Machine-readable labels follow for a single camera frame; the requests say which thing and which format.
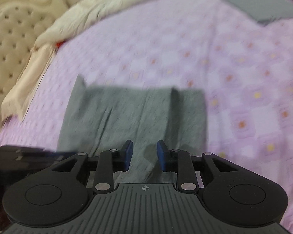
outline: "folded gray cloth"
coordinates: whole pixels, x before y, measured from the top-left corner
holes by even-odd
[[[258,23],[293,18],[293,2],[289,0],[226,0],[247,13]]]
[[[206,109],[199,90],[138,90],[85,86],[78,76],[65,112],[58,151],[89,156],[134,143],[130,169],[115,183],[172,182],[174,175],[157,165],[156,143],[199,155],[205,148]]]

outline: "crosshair mark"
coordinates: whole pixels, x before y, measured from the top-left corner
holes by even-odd
[[[150,190],[151,188],[148,187],[148,186],[144,186],[144,187],[141,187],[141,189],[142,189],[143,191],[147,191],[147,190]]]

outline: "gray cloth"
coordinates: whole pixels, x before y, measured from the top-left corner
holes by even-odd
[[[293,2],[289,0],[225,0],[247,13],[258,23],[293,18]]]
[[[85,86],[78,76],[65,112],[58,151],[89,156],[134,143],[130,169],[117,173],[115,183],[172,182],[157,164],[156,143],[200,155],[205,148],[206,108],[199,90],[138,90]]]

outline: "cream headboard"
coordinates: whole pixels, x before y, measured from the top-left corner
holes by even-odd
[[[0,0],[0,108],[26,67],[36,38],[66,10],[61,0]]]

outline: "patterned bedsheet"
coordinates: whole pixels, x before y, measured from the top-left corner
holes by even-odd
[[[0,145],[56,149],[77,74],[87,83],[203,88],[211,151],[279,183],[293,233],[293,19],[262,27],[221,0],[152,0],[64,44]]]

